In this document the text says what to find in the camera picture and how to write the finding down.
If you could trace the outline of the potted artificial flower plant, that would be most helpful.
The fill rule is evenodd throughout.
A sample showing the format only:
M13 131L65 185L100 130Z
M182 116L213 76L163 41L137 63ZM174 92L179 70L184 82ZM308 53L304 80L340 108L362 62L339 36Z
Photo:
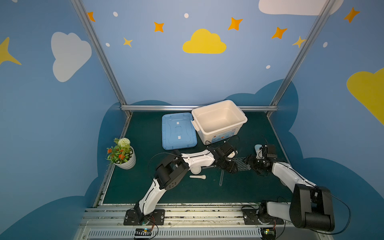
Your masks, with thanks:
M115 138L114 143L114 147L107 148L106 160L121 169L132 169L136 164L136 155L131 141L127 138Z

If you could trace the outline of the aluminium frame rail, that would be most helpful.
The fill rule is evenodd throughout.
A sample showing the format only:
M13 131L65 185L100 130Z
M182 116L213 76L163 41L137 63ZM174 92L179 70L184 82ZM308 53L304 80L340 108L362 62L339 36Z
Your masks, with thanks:
M121 105L122 111L156 111L156 112L171 112L171 111L192 111L193 109L203 106L161 106L161 105ZM277 106L238 106L243 112L276 112Z

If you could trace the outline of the white ceramic pestle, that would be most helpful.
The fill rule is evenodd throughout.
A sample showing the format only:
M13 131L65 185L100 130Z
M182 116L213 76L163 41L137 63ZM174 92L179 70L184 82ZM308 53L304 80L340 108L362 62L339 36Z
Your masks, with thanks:
M207 177L206 175L194 175L194 176L190 176L191 179L201 179L201 180L205 180Z

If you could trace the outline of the clear test tube rack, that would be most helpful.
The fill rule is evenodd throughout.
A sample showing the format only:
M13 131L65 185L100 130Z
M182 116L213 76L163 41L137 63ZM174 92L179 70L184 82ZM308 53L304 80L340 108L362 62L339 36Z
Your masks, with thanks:
M237 164L238 172L251 170L250 165L245 163L245 158L233 158L232 161Z

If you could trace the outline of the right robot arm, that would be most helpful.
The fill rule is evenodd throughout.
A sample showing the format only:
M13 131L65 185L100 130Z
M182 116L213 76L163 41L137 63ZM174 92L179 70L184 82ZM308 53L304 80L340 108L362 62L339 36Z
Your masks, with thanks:
M260 159L249 155L244 163L258 174L272 173L292 192L288 203L263 201L257 210L258 221L261 224L281 219L291 222L296 228L308 229L316 233L325 232L327 235L337 235L346 230L351 221L351 209L346 226L338 232L335 229L333 199L335 196L325 187L317 186L308 181L291 165L270 159Z

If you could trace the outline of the white ceramic mortar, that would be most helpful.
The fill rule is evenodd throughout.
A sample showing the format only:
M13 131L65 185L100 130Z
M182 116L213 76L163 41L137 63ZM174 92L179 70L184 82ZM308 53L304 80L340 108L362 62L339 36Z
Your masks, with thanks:
M202 171L202 168L201 168L201 167L191 168L191 173L194 174L194 175L198 175L198 174L200 174L201 171Z

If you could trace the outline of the light blue plastic scoop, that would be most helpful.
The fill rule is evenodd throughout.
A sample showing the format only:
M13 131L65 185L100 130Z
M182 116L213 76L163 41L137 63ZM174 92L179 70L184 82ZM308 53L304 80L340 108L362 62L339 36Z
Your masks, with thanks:
M263 145L257 144L255 145L255 152L257 159L263 159Z

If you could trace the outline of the light blue bin lid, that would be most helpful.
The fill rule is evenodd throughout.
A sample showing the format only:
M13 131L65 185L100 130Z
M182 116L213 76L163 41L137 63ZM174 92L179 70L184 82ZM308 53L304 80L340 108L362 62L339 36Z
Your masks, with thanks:
M162 116L162 146L165 150L193 148L197 145L196 130L191 113Z

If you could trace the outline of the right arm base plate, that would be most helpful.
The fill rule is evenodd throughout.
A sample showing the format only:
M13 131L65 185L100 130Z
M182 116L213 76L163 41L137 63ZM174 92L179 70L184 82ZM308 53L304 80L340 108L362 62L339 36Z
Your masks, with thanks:
M260 212L259 209L242 209L245 225L284 225L284 220L271 217L268 214Z

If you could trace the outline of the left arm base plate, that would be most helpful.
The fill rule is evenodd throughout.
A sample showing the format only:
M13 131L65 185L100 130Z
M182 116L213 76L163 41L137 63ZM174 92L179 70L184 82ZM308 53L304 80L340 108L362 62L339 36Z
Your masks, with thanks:
M128 209L124 217L124 226L158 225L162 226L165 220L165 210L154 210L151 214L144 216L140 211Z

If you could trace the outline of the test tube blue cap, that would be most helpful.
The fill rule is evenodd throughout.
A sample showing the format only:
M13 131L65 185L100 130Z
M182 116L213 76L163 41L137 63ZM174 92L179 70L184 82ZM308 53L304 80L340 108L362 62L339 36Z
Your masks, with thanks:
M220 180L219 180L219 186L220 187L223 185L224 174L225 174L225 171L221 170L221 175L220 175Z

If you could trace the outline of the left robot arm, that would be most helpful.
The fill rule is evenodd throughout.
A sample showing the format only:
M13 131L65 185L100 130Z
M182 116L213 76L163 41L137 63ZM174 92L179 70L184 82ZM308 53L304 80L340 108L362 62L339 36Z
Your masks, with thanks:
M142 223L150 217L165 192L176 187L189 171L214 166L230 174L237 173L238 165L233 160L237 153L236 148L227 142L192 154L178 150L168 153L157 166L150 188L135 204L138 222Z

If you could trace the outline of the white plastic storage bin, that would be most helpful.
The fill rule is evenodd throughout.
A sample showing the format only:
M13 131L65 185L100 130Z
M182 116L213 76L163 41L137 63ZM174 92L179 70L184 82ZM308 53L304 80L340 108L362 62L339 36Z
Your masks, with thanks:
M245 113L231 100L192 110L192 124L204 145L237 135L248 121Z

